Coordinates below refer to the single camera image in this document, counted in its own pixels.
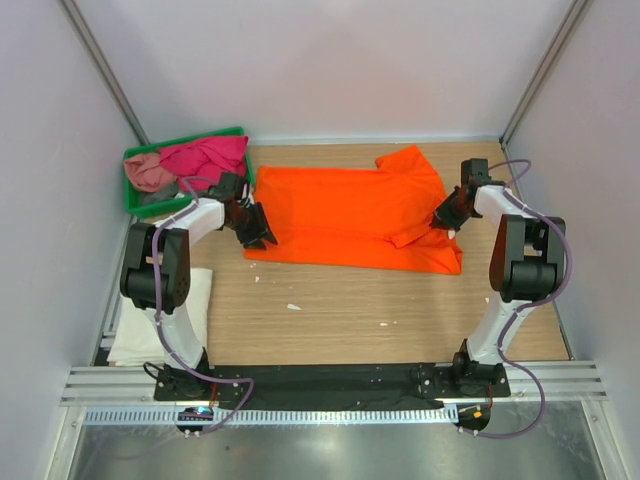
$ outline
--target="red cloth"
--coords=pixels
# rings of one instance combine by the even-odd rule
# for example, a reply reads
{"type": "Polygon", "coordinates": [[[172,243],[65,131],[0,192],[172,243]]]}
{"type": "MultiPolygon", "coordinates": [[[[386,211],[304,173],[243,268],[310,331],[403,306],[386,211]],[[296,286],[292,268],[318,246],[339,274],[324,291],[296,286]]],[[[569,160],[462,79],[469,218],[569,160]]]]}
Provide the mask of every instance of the red cloth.
{"type": "MultiPolygon", "coordinates": [[[[222,172],[247,173],[245,152],[249,137],[204,137],[190,143],[158,149],[160,165],[178,178],[200,176],[217,183],[222,172]]],[[[189,182],[194,190],[206,190],[210,183],[189,182]]],[[[187,190],[180,180],[180,188],[187,190]]]]}
{"type": "Polygon", "coordinates": [[[245,250],[245,257],[460,274],[462,250],[447,231],[431,228],[447,193],[418,147],[378,158],[376,165],[262,167],[255,199],[278,245],[245,250]]]}
{"type": "Polygon", "coordinates": [[[140,153],[124,161],[124,171],[136,190],[157,192],[176,181],[173,173],[160,166],[157,153],[140,153]]]}

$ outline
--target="magenta cloth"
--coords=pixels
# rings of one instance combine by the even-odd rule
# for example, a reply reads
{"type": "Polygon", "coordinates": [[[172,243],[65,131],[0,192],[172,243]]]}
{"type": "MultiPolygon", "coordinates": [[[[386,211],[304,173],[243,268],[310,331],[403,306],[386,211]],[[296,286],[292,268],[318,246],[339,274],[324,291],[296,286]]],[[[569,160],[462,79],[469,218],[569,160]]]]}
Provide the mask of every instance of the magenta cloth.
{"type": "Polygon", "coordinates": [[[140,153],[124,161],[124,171],[136,190],[157,192],[176,181],[176,176],[160,165],[157,153],[140,153]]]}
{"type": "MultiPolygon", "coordinates": [[[[245,152],[249,137],[205,137],[182,145],[160,148],[160,165],[178,178],[197,175],[217,183],[222,172],[247,173],[245,152]]],[[[189,182],[194,190],[206,190],[207,182],[189,182]]],[[[187,190],[182,180],[180,188],[187,190]]]]}

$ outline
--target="metal corner post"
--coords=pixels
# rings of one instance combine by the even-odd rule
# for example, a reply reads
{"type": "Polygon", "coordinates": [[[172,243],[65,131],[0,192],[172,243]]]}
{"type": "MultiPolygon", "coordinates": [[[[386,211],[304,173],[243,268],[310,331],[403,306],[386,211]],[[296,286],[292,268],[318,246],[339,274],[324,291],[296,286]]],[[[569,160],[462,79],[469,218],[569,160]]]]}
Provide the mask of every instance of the metal corner post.
{"type": "Polygon", "coordinates": [[[62,10],[66,14],[71,26],[75,30],[80,42],[84,46],[85,50],[89,54],[91,61],[95,65],[98,73],[104,80],[109,92],[118,105],[118,108],[122,112],[122,115],[129,123],[129,126],[133,130],[136,138],[140,142],[141,145],[148,145],[149,138],[147,137],[146,132],[142,128],[142,124],[136,113],[133,111],[133,107],[129,103],[127,96],[125,95],[118,79],[116,78],[113,70],[111,70],[111,66],[107,61],[100,45],[98,44],[96,38],[93,36],[89,25],[87,24],[82,12],[78,8],[78,5],[75,0],[58,0],[62,10]]]}
{"type": "Polygon", "coordinates": [[[591,5],[592,0],[573,0],[573,3],[569,7],[564,19],[560,23],[556,34],[554,35],[547,51],[545,52],[538,68],[536,69],[533,77],[529,81],[529,84],[524,90],[520,101],[516,106],[516,109],[511,114],[511,118],[507,123],[504,133],[500,137],[500,145],[503,149],[509,144],[513,135],[518,128],[518,125],[525,116],[529,106],[533,102],[536,94],[540,90],[540,87],[547,79],[549,73],[553,69],[557,60],[560,58],[564,48],[569,43],[571,36],[579,25],[580,21],[584,18],[584,14],[591,5]]]}

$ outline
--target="white cloth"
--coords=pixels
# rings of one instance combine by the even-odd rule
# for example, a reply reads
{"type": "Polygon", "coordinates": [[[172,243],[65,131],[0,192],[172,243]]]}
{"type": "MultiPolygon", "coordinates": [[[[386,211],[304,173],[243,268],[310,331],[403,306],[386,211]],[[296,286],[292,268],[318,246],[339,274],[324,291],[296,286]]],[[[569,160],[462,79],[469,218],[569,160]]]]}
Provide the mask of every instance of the white cloth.
{"type": "MultiPolygon", "coordinates": [[[[187,312],[193,331],[204,347],[207,345],[207,314],[212,278],[211,270],[191,269],[187,312]]],[[[155,328],[143,311],[133,305],[130,298],[121,297],[118,331],[107,360],[114,362],[117,367],[140,366],[144,362],[164,362],[164,349],[155,328]]]]}

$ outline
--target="gray cloth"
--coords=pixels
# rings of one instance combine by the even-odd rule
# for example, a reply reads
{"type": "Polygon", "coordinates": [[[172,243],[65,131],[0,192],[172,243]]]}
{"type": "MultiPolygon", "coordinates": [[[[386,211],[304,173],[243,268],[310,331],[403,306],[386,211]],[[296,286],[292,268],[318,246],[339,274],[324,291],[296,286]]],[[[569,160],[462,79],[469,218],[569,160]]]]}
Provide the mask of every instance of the gray cloth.
{"type": "Polygon", "coordinates": [[[140,205],[151,205],[153,203],[163,202],[164,200],[170,200],[175,197],[179,191],[178,182],[173,182],[166,187],[161,188],[157,192],[139,192],[138,201],[140,202],[140,205]]]}

